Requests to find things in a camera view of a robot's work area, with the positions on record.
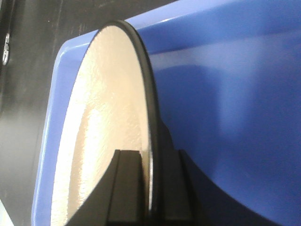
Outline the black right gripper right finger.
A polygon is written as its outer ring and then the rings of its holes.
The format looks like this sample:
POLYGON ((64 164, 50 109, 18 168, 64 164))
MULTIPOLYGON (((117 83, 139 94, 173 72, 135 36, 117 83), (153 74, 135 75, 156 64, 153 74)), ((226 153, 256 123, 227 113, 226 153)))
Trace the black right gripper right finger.
POLYGON ((151 131, 151 224, 202 226, 204 219, 183 162, 161 119, 151 131))

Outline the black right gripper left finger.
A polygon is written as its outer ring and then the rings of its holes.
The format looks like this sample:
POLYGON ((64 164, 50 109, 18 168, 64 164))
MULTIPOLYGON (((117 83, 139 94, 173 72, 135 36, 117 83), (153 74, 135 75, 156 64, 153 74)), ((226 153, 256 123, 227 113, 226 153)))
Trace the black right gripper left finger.
POLYGON ((144 209, 141 155, 116 150, 105 174, 67 225, 142 226, 144 209))

